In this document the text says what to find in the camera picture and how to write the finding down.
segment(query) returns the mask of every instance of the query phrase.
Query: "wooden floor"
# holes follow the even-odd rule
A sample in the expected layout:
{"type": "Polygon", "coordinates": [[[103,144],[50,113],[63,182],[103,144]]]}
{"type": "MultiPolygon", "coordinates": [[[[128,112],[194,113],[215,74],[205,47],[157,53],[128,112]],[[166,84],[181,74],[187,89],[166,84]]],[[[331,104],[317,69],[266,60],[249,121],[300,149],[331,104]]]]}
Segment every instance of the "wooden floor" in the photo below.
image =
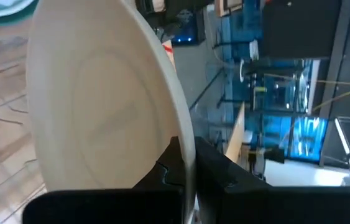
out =
{"type": "Polygon", "coordinates": [[[20,223],[29,197],[43,192],[27,113],[29,22],[0,28],[0,222],[20,223]]]}

